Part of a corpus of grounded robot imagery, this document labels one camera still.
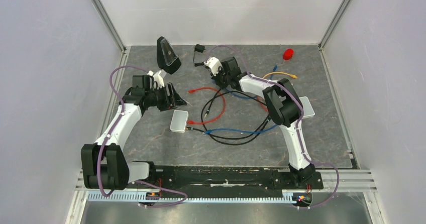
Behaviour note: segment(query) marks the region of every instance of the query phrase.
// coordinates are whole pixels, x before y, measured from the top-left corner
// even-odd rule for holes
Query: red cable
[[[262,107],[265,111],[267,111],[267,112],[269,113],[268,108],[267,108],[267,107],[265,107],[265,105],[263,105],[263,104],[261,104],[261,103],[259,103],[259,104],[260,104],[260,107]]]
[[[215,88],[212,88],[212,87],[200,87],[200,88],[192,89],[188,92],[193,93],[193,92],[196,92],[198,90],[203,90],[203,89],[210,89],[210,90],[213,90],[215,92],[218,92],[218,89],[215,89]],[[222,100],[224,101],[224,107],[222,108],[222,112],[216,118],[209,120],[209,121],[205,121],[205,122],[194,122],[194,121],[188,120],[187,123],[190,124],[190,125],[202,125],[202,124],[208,124],[208,123],[211,123],[213,121],[218,120],[224,114],[225,106],[226,106],[225,97],[223,95],[221,95],[221,97],[222,97]]]

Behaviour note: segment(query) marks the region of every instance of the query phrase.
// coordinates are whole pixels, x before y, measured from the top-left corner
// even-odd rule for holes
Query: white wall
[[[64,223],[120,52],[90,0],[0,0],[0,223]]]
[[[325,48],[390,223],[425,223],[426,0],[353,0]]]
[[[127,45],[319,43],[342,0],[101,0]]]

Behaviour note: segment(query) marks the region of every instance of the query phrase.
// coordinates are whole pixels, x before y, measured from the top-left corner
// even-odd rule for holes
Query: metal corner post
[[[106,27],[108,28],[108,31],[111,33],[114,41],[117,44],[117,47],[122,51],[125,52],[126,46],[124,45],[123,41],[121,40],[116,28],[114,27],[113,22],[111,21],[110,17],[108,16],[107,11],[102,5],[102,2],[100,0],[92,0],[93,5],[95,6],[97,12],[99,13],[100,17],[102,18],[103,22],[105,23]]]
[[[346,8],[348,7],[351,0],[343,0],[340,4],[339,8],[337,9],[336,14],[334,15],[332,22],[330,23],[329,27],[326,30],[326,33],[324,34],[323,38],[319,42],[319,50],[322,51],[324,46],[326,45],[327,41],[330,39],[330,36],[332,35],[333,31],[335,30],[337,24],[339,23],[340,19],[342,18],[343,14],[346,11]]]

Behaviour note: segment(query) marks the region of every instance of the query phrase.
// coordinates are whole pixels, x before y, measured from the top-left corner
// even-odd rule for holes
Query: gray floor
[[[314,203],[328,197],[315,193]],[[130,202],[91,202],[81,223],[372,223],[363,193],[339,193],[319,208],[297,210],[288,204],[185,203],[177,206],[144,209]]]
[[[331,162],[338,167],[351,167],[348,148],[333,102],[329,83],[316,46],[236,46],[257,76],[271,72],[279,63],[278,71],[296,74],[298,79],[290,79],[299,96],[307,96],[315,110],[315,117],[303,121],[303,134],[309,154],[321,162]],[[282,63],[282,54],[291,47],[295,54],[291,61]],[[192,64],[193,46],[174,46],[182,61],[181,68],[165,80],[172,82],[176,91],[187,100],[188,106],[180,110],[189,112],[189,119],[200,120],[200,111],[214,92],[202,90],[188,93],[188,90],[203,86],[216,87],[207,70]],[[236,56],[226,48],[216,49],[213,55],[219,59]],[[197,53],[196,62],[204,60]],[[242,69],[242,61],[237,58]],[[128,65],[137,65],[156,72],[155,46],[133,46]],[[131,86],[132,76],[143,74],[139,70],[126,69],[120,93]],[[266,112],[252,100],[238,99],[226,95],[226,112],[208,128],[235,128],[254,130],[266,117]],[[209,117],[216,116],[222,109],[221,101],[216,101]],[[288,165],[288,152],[283,136],[278,128],[261,134],[254,141],[243,146],[225,146],[214,142],[199,132],[187,131],[184,134],[170,131],[173,111],[159,112],[151,108],[135,125],[125,148],[127,161],[154,161],[157,165],[236,165],[236,166],[285,166]],[[216,132],[227,137],[240,137],[240,133]]]

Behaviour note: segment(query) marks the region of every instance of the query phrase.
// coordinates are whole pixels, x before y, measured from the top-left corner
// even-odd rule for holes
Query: purple cable
[[[303,111],[303,107],[300,105],[300,103],[296,100],[296,98],[293,96],[293,94],[291,94],[290,93],[290,91],[288,91],[284,86],[282,86],[282,85],[280,85],[280,84],[278,84],[277,82],[274,82],[274,81],[270,81],[270,80],[268,80],[268,79],[263,79],[263,78],[260,78],[260,77],[256,77],[256,76],[253,76],[251,73],[250,73],[250,69],[249,69],[249,67],[247,66],[247,63],[246,63],[246,60],[245,60],[245,58],[243,57],[243,55],[241,54],[241,52],[240,51],[238,51],[237,49],[235,49],[234,47],[232,47],[232,46],[228,46],[228,45],[217,45],[217,46],[215,46],[215,47],[213,47],[212,49],[210,49],[210,51],[207,53],[207,57],[206,57],[206,59],[205,59],[205,62],[207,62],[207,60],[208,60],[208,58],[209,58],[209,56],[210,56],[210,53],[214,50],[214,49],[216,49],[216,48],[218,48],[218,47],[226,47],[226,48],[229,48],[229,49],[231,49],[231,50],[233,50],[240,58],[241,58],[241,60],[243,61],[243,64],[244,64],[244,67],[246,68],[246,72],[247,72],[247,75],[251,78],[251,79],[254,79],[254,80],[257,80],[257,81],[261,81],[261,82],[266,82],[266,83],[269,83],[269,84],[274,84],[274,85],[276,85],[276,86],[278,86],[279,88],[281,88],[290,98],[291,98],[291,100],[296,104],[296,106],[300,109],[300,117],[299,117],[299,119],[297,119],[297,121],[296,121],[296,132],[297,132],[297,137],[298,137],[298,139],[299,139],[299,144],[300,144],[300,147],[301,147],[301,149],[302,149],[302,155],[303,155],[303,157],[307,160],[307,162],[309,162],[310,164],[312,164],[312,165],[319,165],[319,166],[323,166],[323,165],[327,165],[327,166],[331,166],[335,171],[336,171],[336,176],[337,176],[337,182],[336,182],[336,187],[334,188],[334,190],[333,190],[333,192],[331,193],[331,195],[326,199],[326,200],[324,200],[324,201],[322,201],[322,202],[320,202],[320,203],[318,203],[318,204],[315,204],[315,205],[313,205],[313,206],[310,206],[310,207],[300,207],[300,208],[302,208],[302,209],[310,209],[310,208],[314,208],[314,207],[317,207],[317,206],[320,206],[320,205],[323,205],[323,204],[325,204],[325,203],[327,203],[329,200],[331,200],[333,197],[334,197],[334,195],[336,194],[336,192],[337,192],[337,188],[339,187],[339,181],[340,181],[340,177],[339,177],[339,170],[337,169],[337,167],[335,166],[335,165],[333,165],[333,164],[331,164],[331,163],[317,163],[317,162],[314,162],[314,161],[312,161],[311,159],[309,159],[308,158],[308,156],[306,155],[306,153],[305,153],[305,149],[304,149],[304,147],[303,147],[303,144],[302,144],[302,137],[301,137],[301,135],[300,135],[300,132],[299,132],[299,130],[297,129],[298,128],[298,126],[299,126],[299,123],[300,123],[300,121],[302,120],[302,118],[303,118],[303,115],[304,115],[304,111]]]
[[[182,200],[178,200],[176,202],[167,203],[167,204],[164,204],[164,205],[146,206],[146,208],[160,208],[160,207],[167,207],[167,206],[177,205],[177,204],[180,204],[180,203],[184,202],[186,199],[188,199],[188,195],[186,193],[183,193],[183,192],[180,192],[180,191],[177,191],[177,190],[171,190],[171,189],[166,189],[166,188],[163,188],[163,187],[159,187],[159,186],[150,184],[148,182],[145,182],[143,180],[137,180],[135,182],[140,183],[140,184],[144,184],[144,185],[147,185],[147,186],[150,186],[152,188],[156,188],[156,189],[159,189],[159,190],[163,190],[163,191],[167,191],[167,192],[171,192],[171,193],[176,193],[176,194],[184,196],[184,198]]]
[[[113,84],[113,76],[114,76],[114,73],[116,73],[118,70],[120,70],[120,69],[122,69],[122,68],[127,68],[127,67],[129,67],[129,68],[139,69],[139,70],[142,70],[142,71],[144,71],[144,72],[148,73],[148,71],[147,71],[147,70],[145,70],[145,69],[143,69],[143,68],[141,68],[141,67],[138,67],[138,66],[130,66],[130,65],[129,65],[129,66],[121,66],[121,67],[118,67],[118,68],[114,69],[114,71],[111,73],[111,75],[110,75],[110,86],[111,86],[111,88],[113,89],[114,94],[117,96],[117,98],[119,99],[119,101],[120,101],[120,103],[121,103],[121,106],[122,106],[121,113],[124,113],[124,111],[125,111],[124,101],[123,101],[123,98],[121,97],[121,95],[119,94],[119,92],[117,92],[117,90],[114,88],[114,84]],[[123,115],[119,115],[119,116],[118,116],[118,118],[116,119],[116,121],[115,121],[115,122],[113,123],[113,125],[111,126],[111,128],[110,128],[110,130],[108,131],[108,133],[107,133],[106,137],[103,139],[102,145],[100,146],[100,149],[99,149],[99,154],[97,155],[97,163],[96,163],[96,177],[97,177],[97,183],[98,183],[98,186],[99,186],[99,190],[100,190],[101,194],[102,194],[104,197],[108,197],[108,196],[110,196],[110,195],[112,194],[113,190],[111,190],[108,194],[106,194],[106,193],[105,193],[105,191],[104,191],[104,189],[103,189],[103,186],[102,186],[102,180],[101,180],[101,178],[100,178],[100,162],[101,162],[101,160],[102,160],[102,153],[103,153],[103,149],[105,148],[105,145],[107,144],[107,141],[110,139],[111,133],[114,131],[115,127],[117,126],[117,124],[118,124],[118,123],[119,123],[119,121],[121,120],[122,116],[123,116]]]

